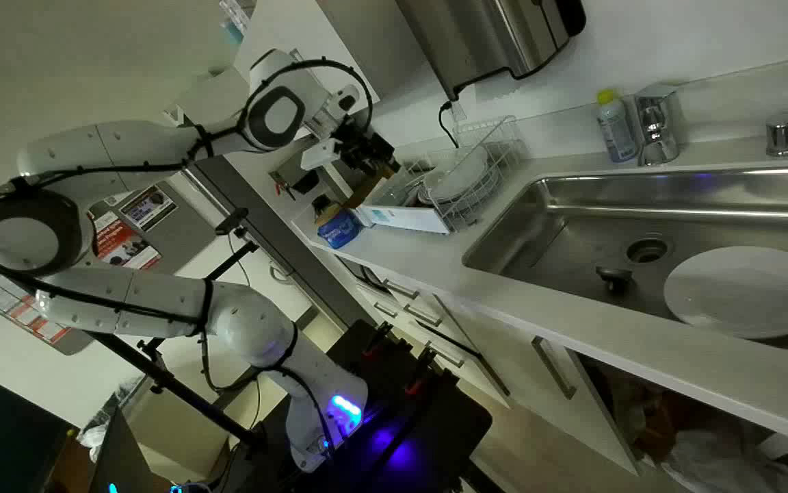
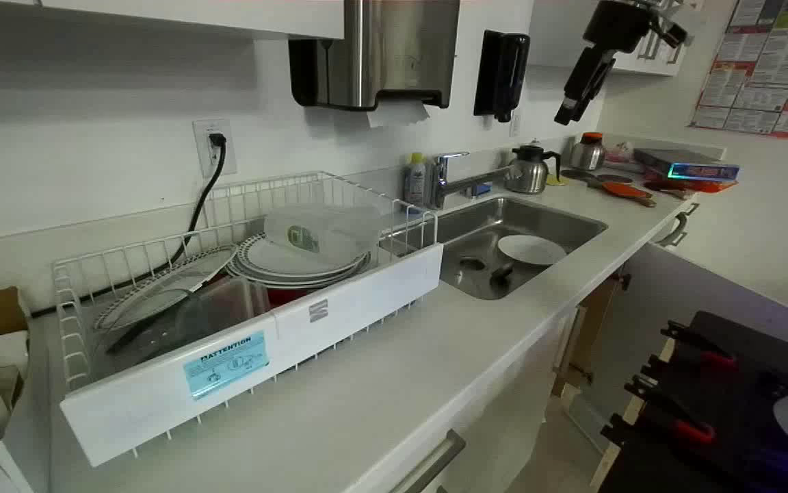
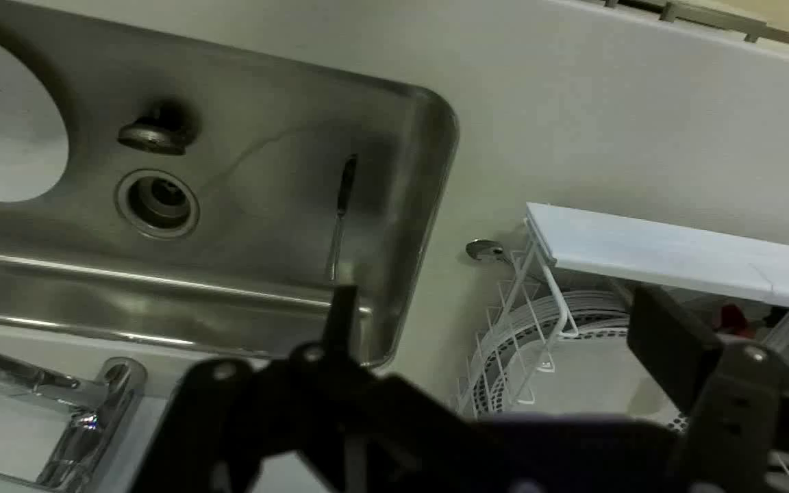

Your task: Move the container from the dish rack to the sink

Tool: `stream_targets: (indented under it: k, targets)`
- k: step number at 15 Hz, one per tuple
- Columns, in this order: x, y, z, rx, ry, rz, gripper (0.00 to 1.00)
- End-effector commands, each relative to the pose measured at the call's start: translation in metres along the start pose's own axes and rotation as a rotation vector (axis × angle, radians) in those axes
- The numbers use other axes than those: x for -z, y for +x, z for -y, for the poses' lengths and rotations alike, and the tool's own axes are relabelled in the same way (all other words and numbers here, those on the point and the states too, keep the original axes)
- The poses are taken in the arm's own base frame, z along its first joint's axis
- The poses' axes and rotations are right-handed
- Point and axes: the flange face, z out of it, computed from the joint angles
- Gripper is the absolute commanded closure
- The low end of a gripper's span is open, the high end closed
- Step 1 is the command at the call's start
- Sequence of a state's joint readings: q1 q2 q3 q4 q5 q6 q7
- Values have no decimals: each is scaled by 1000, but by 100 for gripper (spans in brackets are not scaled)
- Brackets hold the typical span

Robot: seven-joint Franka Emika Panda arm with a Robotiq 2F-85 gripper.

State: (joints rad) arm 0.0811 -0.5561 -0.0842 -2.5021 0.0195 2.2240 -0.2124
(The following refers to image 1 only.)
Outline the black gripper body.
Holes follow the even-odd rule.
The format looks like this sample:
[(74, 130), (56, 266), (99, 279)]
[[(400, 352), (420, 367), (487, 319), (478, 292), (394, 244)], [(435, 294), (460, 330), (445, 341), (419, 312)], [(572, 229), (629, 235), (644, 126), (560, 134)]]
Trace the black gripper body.
[(343, 123), (332, 131), (332, 140), (332, 152), (350, 170), (380, 179), (390, 179), (400, 170), (394, 145), (382, 140), (372, 126)]

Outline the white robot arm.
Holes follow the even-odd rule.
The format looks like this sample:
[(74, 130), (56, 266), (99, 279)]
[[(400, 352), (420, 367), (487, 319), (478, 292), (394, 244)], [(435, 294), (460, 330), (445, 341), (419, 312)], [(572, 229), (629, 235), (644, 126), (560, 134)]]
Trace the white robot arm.
[(372, 140), (372, 90), (350, 75), (337, 90), (316, 75), (323, 59), (265, 53), (249, 72), (241, 111), (215, 122), (146, 123), (134, 149), (96, 126), (75, 156), (56, 163), (48, 144), (29, 170), (0, 187), (0, 275), (25, 289), (40, 315), (93, 337), (224, 341), (289, 394), (285, 435), (297, 468), (319, 468), (363, 424), (369, 387), (304, 341), (261, 294), (215, 276), (186, 279), (96, 257), (89, 208), (138, 193), (226, 152), (270, 153), (297, 131), (343, 149)]

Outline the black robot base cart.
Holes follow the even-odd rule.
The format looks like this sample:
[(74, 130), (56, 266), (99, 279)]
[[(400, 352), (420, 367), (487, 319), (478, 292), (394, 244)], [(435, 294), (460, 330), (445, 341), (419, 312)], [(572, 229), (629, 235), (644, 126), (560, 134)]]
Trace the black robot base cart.
[(259, 371), (287, 392), (282, 493), (445, 493), (491, 424), (387, 326), (352, 324), (328, 352), (289, 333)]

